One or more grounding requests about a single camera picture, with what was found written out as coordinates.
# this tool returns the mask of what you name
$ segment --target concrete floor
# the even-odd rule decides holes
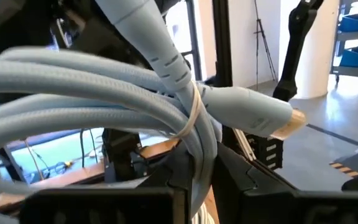
[[[262,83],[258,90],[271,95],[275,85]],[[341,77],[336,86],[331,76],[328,90],[326,96],[290,103],[306,113],[310,124],[357,142],[358,78]],[[333,169],[329,163],[354,154],[356,149],[355,144],[304,127],[285,141],[283,168],[277,173],[302,190],[338,191],[351,177]]]

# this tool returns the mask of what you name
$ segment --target metal shelf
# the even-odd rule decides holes
[[[334,66],[332,73],[335,75],[346,75],[358,77],[358,68],[354,67],[345,67],[345,66]]]
[[[338,32],[337,41],[358,40],[358,32]]]

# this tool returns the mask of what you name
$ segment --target storage rack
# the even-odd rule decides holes
[[[358,68],[334,66],[334,60],[336,57],[340,57],[345,49],[345,41],[358,40],[358,32],[341,32],[339,25],[341,23],[341,17],[350,13],[352,3],[358,2],[358,0],[341,0],[338,8],[335,44],[333,49],[333,57],[331,60],[331,74],[335,74],[336,83],[339,82],[340,75],[358,77]]]

